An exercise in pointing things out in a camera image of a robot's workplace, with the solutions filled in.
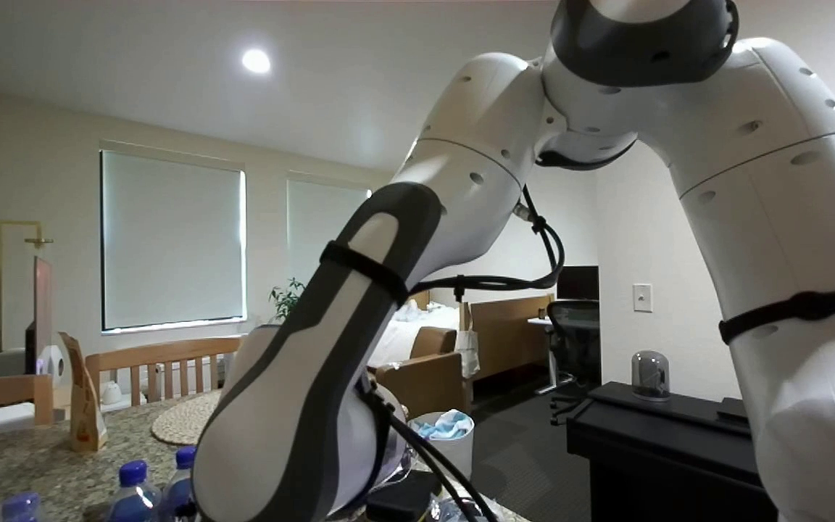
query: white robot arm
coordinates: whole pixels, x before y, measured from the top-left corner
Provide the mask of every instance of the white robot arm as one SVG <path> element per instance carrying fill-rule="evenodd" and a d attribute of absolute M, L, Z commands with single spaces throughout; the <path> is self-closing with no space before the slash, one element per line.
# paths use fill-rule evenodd
<path fill-rule="evenodd" d="M 663 157 L 710 267 L 757 463 L 789 522 L 835 522 L 835 95 L 731 0 L 563 0 L 541 61 L 480 54 L 402 170 L 323 250 L 294 314 L 252 334 L 194 463 L 212 518 L 323 518 L 399 462 L 361 396 L 402 295 L 480 256 L 532 160 Z"/>

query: wall outlet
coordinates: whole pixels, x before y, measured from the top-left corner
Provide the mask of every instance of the wall outlet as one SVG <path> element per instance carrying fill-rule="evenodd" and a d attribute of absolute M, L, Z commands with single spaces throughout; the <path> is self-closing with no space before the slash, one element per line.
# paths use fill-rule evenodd
<path fill-rule="evenodd" d="M 645 282 L 631 283 L 631 311 L 634 314 L 651 314 L 651 283 L 645 283 Z"/>

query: ceiling light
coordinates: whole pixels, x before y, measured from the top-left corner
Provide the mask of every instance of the ceiling light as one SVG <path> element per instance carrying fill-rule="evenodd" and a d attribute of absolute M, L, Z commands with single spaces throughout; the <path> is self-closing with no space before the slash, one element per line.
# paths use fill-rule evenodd
<path fill-rule="evenodd" d="M 252 45 L 241 54 L 244 69 L 249 69 L 252 76 L 270 76 L 273 61 L 263 50 Z"/>

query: plastic bottle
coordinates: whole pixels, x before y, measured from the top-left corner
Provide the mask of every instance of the plastic bottle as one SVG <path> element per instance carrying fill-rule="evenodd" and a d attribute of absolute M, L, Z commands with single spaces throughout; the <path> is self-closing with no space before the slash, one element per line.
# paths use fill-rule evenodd
<path fill-rule="evenodd" d="M 190 489 L 194 446 L 176 450 L 176 473 L 163 493 L 163 522 L 194 522 L 196 504 Z"/>
<path fill-rule="evenodd" d="M 2 522 L 39 522 L 36 504 L 39 496 L 35 493 L 9 496 L 0 509 Z"/>
<path fill-rule="evenodd" d="M 148 463 L 125 462 L 118 467 L 118 496 L 109 504 L 106 522 L 157 522 L 157 499 L 148 493 Z"/>

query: white ceiling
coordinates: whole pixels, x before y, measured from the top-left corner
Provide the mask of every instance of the white ceiling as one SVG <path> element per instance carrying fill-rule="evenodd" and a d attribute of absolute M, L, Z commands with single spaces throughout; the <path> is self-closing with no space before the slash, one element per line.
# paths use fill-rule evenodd
<path fill-rule="evenodd" d="M 541 54 L 557 0 L 0 0 L 0 92 L 394 170 L 473 54 Z M 273 76 L 238 67 L 267 45 Z"/>

